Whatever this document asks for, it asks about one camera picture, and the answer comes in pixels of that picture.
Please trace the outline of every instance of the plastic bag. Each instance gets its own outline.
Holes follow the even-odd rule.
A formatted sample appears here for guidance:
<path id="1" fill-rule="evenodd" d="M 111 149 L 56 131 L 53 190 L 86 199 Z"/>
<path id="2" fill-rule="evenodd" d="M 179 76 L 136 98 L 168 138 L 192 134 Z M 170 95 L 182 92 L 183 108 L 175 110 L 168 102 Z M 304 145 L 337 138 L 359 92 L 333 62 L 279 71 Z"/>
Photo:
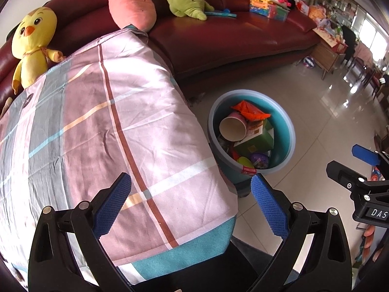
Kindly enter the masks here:
<path id="1" fill-rule="evenodd" d="M 245 100 L 231 108 L 239 111 L 249 121 L 261 121 L 271 116 Z"/>

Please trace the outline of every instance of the teal plastic bin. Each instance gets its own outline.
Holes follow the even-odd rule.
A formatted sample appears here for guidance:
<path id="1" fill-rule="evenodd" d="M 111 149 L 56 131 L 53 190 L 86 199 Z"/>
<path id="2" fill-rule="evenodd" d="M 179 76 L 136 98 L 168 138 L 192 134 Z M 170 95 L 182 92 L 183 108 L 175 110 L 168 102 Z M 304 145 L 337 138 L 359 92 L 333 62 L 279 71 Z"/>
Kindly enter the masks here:
<path id="1" fill-rule="evenodd" d="M 242 100 L 246 100 L 258 106 L 263 112 L 271 114 L 269 120 L 274 127 L 274 149 L 270 157 L 269 168 L 256 170 L 257 173 L 266 175 L 280 170 L 292 158 L 296 146 L 296 134 L 292 121 L 284 109 L 273 99 L 252 90 L 234 90 L 223 94 L 215 101 L 209 112 L 207 130 L 211 150 L 220 169 L 235 185 L 251 179 L 251 176 L 242 173 L 243 166 L 222 149 L 217 137 L 220 134 L 219 124 L 221 120 L 233 111 L 231 106 Z"/>

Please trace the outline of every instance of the blue gripper pad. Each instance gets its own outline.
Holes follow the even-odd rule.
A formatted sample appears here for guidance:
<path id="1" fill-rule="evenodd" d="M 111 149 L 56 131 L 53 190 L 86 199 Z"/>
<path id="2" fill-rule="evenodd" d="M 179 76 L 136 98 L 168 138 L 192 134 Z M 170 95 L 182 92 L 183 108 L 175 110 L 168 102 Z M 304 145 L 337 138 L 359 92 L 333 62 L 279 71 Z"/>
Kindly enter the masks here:
<path id="1" fill-rule="evenodd" d="M 352 153 L 354 157 L 366 162 L 367 164 L 370 164 L 371 166 L 377 166 L 381 162 L 380 156 L 377 153 L 360 145 L 354 145 L 352 148 Z"/>
<path id="2" fill-rule="evenodd" d="M 251 192 L 261 208 L 262 213 L 265 215 L 273 234 L 285 240 L 289 234 L 287 216 L 273 197 L 265 182 L 258 175 L 255 175 L 251 179 Z"/>
<path id="3" fill-rule="evenodd" d="M 131 177 L 124 174 L 95 214 L 93 233 L 97 239 L 108 234 L 130 192 Z"/>

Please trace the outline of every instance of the yellow chick plush toy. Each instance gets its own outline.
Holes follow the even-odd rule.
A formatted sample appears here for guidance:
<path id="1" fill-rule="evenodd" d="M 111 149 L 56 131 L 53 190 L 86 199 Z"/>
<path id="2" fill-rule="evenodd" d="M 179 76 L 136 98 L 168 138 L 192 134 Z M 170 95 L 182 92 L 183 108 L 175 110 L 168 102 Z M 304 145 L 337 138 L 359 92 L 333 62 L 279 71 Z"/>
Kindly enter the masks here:
<path id="1" fill-rule="evenodd" d="M 48 59 L 55 63 L 66 59 L 62 52 L 46 48 L 56 27 L 57 16 L 45 6 L 31 11 L 19 24 L 12 39 L 12 55 L 21 59 L 12 79 L 15 94 L 20 84 L 26 89 L 49 69 Z"/>

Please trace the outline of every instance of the green box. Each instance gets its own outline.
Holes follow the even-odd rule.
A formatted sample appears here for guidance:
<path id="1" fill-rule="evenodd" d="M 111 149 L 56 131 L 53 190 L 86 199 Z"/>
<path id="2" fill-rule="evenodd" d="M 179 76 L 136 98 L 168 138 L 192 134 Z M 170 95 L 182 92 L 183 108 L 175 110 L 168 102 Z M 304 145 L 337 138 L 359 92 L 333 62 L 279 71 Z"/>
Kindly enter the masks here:
<path id="1" fill-rule="evenodd" d="M 267 119 L 249 122 L 246 137 L 234 144 L 239 156 L 247 158 L 250 158 L 252 153 L 265 153 L 273 148 L 274 129 Z"/>

